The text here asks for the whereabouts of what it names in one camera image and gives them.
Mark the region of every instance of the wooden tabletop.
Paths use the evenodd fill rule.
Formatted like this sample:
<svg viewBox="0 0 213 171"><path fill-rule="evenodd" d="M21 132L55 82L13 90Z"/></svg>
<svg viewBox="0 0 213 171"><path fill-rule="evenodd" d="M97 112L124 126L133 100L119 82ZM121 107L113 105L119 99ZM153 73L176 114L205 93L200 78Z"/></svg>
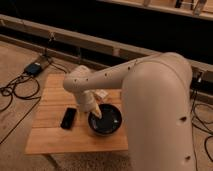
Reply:
<svg viewBox="0 0 213 171"><path fill-rule="evenodd" d="M122 126L112 135L96 135L88 125L86 114L77 114L71 130L60 128L67 107L75 107L71 93L63 87L64 75L48 76L26 145L26 154L67 152L97 152L127 150L125 129ZM120 90L107 90L106 103L121 111Z"/></svg>

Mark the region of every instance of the black bowl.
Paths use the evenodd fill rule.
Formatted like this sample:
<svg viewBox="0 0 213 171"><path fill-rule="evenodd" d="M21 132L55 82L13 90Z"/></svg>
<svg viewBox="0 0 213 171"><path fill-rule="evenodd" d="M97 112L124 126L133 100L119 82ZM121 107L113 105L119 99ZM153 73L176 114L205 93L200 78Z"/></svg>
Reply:
<svg viewBox="0 0 213 171"><path fill-rule="evenodd" d="M102 118L99 119L93 113L90 113L88 117L89 126L98 134L112 134L121 126L121 113L111 104L101 104L99 105L99 108L102 113Z"/></svg>

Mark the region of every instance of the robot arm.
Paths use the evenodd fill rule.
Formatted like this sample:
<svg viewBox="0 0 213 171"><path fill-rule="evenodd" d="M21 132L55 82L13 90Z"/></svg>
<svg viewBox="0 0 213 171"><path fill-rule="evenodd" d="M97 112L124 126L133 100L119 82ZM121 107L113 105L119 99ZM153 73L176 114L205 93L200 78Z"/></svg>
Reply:
<svg viewBox="0 0 213 171"><path fill-rule="evenodd" d="M82 111L96 107L89 90L122 88L122 112L135 171L194 171L191 78L191 67L182 56L165 53L95 73L77 69L66 76L64 88L74 93Z"/></svg>

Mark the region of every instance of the small black object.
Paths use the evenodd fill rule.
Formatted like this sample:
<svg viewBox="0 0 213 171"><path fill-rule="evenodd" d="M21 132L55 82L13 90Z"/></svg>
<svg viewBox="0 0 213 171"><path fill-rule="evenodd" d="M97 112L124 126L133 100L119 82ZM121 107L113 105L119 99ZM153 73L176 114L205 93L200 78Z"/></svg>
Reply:
<svg viewBox="0 0 213 171"><path fill-rule="evenodd" d="M99 119L93 113L90 113L88 122L93 131L101 135L109 135L115 132L122 123L120 111L111 104L101 104L99 108L102 118Z"/></svg>
<svg viewBox="0 0 213 171"><path fill-rule="evenodd" d="M61 122L61 128L70 129L72 126L75 114L76 114L76 109L68 107L64 114L64 118Z"/></svg>
<svg viewBox="0 0 213 171"><path fill-rule="evenodd" d="M37 76L41 71L42 68L39 63L31 63L24 69L24 73L34 77Z"/></svg>

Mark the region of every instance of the wire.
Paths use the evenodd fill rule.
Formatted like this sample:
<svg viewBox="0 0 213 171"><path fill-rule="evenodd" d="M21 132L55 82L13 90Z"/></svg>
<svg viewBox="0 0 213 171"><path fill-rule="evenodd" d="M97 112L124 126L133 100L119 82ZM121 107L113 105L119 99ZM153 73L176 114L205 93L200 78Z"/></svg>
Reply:
<svg viewBox="0 0 213 171"><path fill-rule="evenodd" d="M206 151L207 156L208 156L209 159L211 160L211 162L213 162L213 158L212 158L212 156L209 154L209 150L208 150L208 148L207 148L207 142L208 142L211 138L213 138L213 135L211 135L211 136L209 136L209 137L207 137L207 138L205 139L205 141L204 141L204 149L205 149L205 151Z"/></svg>
<svg viewBox="0 0 213 171"><path fill-rule="evenodd" d="M7 133L7 135L0 141L0 145L4 143L4 141L10 136L10 134L18 127L18 125L28 116L28 114L33 110L33 108L39 103L41 97L35 97L34 99L38 99L35 104L24 114L24 116L16 123L16 125Z"/></svg>
<svg viewBox="0 0 213 171"><path fill-rule="evenodd" d="M193 104L194 104L194 105L192 105L192 110L191 110L191 111L193 111L192 125L193 125L193 127L197 128L198 130L200 130L200 131L202 131L202 132L205 132L205 133L209 134L209 136L206 137L205 140L204 140L204 149L205 149L205 152L206 152L206 154L207 154L209 160L210 160L211 162L213 162L213 158L211 157L211 155L210 155L210 153L209 153L209 150L208 150L208 147L207 147L207 142L208 142L211 138L213 138L213 130L211 130L207 125L213 124L213 121L204 121L204 120L202 120L202 119L199 117L199 114L198 114L197 111L196 111L196 108L197 108L198 106L206 106L206 107L208 107L208 108L211 109L211 110L213 110L213 108L212 108L210 105L207 105L207 104L201 104L201 103L200 103L200 104L195 104L195 102L194 102ZM197 124L195 124L194 121L198 121L198 123L200 123L200 124L203 126L203 128L200 127L200 126L198 126Z"/></svg>
<svg viewBox="0 0 213 171"><path fill-rule="evenodd" d="M17 94L16 92L16 88L18 86L20 86L21 84L24 84L30 80L33 80L36 83L36 90L31 93L30 95L27 96L21 96L19 94ZM0 87L0 95L4 98L4 97L10 97L10 100L8 102L8 104L3 107L2 109L0 109L0 113L5 111L6 109L8 109L10 107L10 105L12 104L12 101L14 99L14 96L18 99L22 99L22 100L33 100L33 99L37 99L37 97L34 97L38 92L40 91L40 84L39 82L28 75L22 74L16 78L14 78L12 81L10 81L5 87Z"/></svg>

